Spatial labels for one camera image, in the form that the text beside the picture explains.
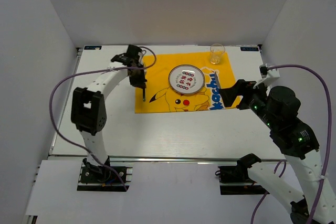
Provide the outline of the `knife with teal handle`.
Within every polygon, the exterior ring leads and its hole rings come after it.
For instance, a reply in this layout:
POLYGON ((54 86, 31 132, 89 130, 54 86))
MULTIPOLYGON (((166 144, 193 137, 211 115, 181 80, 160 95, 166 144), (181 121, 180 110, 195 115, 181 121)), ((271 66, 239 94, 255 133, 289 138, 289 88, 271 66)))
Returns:
POLYGON ((221 85, 220 85, 220 81, 219 81, 217 72, 214 72, 214 78, 215 78, 216 85, 217 85, 218 89, 220 90, 221 85))

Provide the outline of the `round patterned plate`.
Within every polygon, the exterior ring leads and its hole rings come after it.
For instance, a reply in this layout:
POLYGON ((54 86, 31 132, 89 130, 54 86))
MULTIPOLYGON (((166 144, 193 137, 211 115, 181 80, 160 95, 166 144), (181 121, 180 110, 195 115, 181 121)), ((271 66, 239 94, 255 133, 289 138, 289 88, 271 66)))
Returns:
POLYGON ((168 81, 170 87, 180 94, 195 94, 204 87, 203 72, 192 65, 179 65, 171 70, 168 81))

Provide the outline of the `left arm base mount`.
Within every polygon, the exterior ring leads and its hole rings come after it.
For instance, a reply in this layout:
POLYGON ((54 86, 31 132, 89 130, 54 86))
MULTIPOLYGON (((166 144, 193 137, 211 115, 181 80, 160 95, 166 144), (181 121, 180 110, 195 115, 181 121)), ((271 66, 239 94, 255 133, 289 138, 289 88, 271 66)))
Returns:
POLYGON ((112 166, 110 169, 94 166, 84 158, 81 164, 77 191, 126 192, 132 180, 132 166, 112 166))

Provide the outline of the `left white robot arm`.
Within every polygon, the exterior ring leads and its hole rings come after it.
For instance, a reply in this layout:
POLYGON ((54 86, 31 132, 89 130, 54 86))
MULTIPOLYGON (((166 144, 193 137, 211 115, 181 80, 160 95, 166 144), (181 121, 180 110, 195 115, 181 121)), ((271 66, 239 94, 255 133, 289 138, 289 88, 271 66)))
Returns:
POLYGON ((71 122, 80 132, 85 148, 89 150, 85 165, 93 166, 93 176, 101 182, 110 178, 108 154, 104 147, 102 130, 107 122, 105 100, 125 78, 130 85, 141 89, 145 100, 146 78, 143 64, 144 49, 128 45, 125 53, 115 55, 107 72, 84 88, 76 87, 72 95, 71 122))

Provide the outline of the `clear plastic cup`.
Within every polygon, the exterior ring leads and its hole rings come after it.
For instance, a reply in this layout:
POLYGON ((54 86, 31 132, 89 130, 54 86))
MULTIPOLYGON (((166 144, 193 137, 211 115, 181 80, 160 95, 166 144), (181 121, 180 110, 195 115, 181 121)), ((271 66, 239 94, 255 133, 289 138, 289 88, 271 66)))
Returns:
POLYGON ((225 51, 226 49, 222 44, 212 44, 210 46, 210 62, 214 65, 219 64, 225 51))

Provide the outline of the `fork with teal handle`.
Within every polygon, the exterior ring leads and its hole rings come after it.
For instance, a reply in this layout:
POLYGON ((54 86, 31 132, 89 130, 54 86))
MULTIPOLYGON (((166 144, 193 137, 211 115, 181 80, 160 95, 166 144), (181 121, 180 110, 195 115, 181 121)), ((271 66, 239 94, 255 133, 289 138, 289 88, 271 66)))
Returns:
POLYGON ((143 102, 146 101, 146 87, 142 88, 142 100, 143 102))

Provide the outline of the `yellow pikachu cloth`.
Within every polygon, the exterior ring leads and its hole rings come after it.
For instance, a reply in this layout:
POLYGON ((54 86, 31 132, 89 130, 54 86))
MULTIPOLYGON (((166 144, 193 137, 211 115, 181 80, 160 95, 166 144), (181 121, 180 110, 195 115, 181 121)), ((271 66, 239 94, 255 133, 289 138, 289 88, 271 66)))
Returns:
POLYGON ((228 54, 224 54, 218 65, 210 62, 209 52, 158 55, 153 67, 146 73, 146 101, 143 102, 141 90, 135 91, 135 113, 191 112, 220 110, 224 108, 219 95, 214 72, 217 72, 221 88, 235 84, 234 72, 228 54), (205 76, 205 85, 195 94, 180 94, 169 84, 171 70, 179 65, 192 65, 199 68, 205 76))

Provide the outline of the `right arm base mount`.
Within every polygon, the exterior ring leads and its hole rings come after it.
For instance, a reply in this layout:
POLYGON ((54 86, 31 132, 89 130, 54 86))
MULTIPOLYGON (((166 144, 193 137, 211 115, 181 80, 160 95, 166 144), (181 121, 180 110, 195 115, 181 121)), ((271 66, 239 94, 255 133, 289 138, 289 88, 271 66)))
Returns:
POLYGON ((215 176, 219 180, 220 194, 224 196, 263 195, 266 192, 247 174, 239 171, 238 166, 219 166, 215 176))

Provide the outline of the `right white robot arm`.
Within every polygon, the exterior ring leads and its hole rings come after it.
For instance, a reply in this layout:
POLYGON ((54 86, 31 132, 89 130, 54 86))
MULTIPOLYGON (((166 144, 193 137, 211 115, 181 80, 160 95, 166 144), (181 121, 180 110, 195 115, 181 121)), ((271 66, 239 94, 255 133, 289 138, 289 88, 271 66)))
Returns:
POLYGON ((221 166, 216 172, 221 183, 257 183, 286 209, 293 223, 335 223, 335 193, 327 178, 329 155, 320 154, 313 129, 298 118, 300 100, 293 90, 273 86, 279 66, 260 66, 258 81, 238 80, 219 89, 225 107, 241 97, 239 110, 250 109, 270 130, 270 138, 285 157, 300 184, 296 190, 259 157, 250 153, 235 166, 221 166))

